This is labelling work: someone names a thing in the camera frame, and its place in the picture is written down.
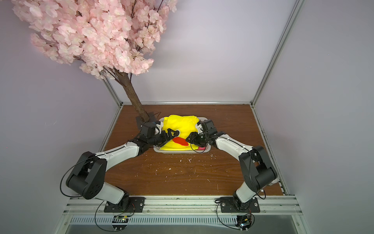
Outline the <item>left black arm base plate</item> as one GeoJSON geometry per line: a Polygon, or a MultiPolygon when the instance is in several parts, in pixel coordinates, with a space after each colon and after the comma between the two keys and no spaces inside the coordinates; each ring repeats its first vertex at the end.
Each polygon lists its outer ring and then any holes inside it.
{"type": "Polygon", "coordinates": [[[126,197],[118,204],[106,203],[105,213],[141,213],[145,205],[145,197],[126,197]]]}

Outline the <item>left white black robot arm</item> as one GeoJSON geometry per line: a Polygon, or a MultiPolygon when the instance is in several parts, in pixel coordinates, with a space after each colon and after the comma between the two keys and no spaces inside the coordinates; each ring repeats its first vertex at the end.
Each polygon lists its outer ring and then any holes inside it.
{"type": "Polygon", "coordinates": [[[106,172],[112,167],[138,157],[155,146],[164,146],[180,135],[179,130],[162,130],[161,122],[146,122],[140,133],[125,144],[103,152],[85,152],[66,178],[66,186],[79,196],[119,204],[125,191],[105,182],[106,172]]]}

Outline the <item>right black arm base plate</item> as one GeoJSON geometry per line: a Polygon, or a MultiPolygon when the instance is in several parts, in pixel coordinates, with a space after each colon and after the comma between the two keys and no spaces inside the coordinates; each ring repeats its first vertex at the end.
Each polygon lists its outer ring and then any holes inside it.
{"type": "Polygon", "coordinates": [[[260,205],[257,198],[251,198],[247,202],[241,202],[234,197],[221,197],[215,200],[222,213],[260,213],[260,205]]]}

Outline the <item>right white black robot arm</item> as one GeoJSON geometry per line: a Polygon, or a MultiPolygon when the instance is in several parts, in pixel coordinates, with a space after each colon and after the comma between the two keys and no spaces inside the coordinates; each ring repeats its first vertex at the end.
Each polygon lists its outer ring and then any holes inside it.
{"type": "Polygon", "coordinates": [[[265,187],[279,181],[275,166],[264,147],[245,145],[225,132],[217,131],[212,120],[198,122],[197,129],[186,138],[188,143],[199,147],[213,146],[238,160],[244,180],[233,195],[238,203],[247,203],[265,187]]]}

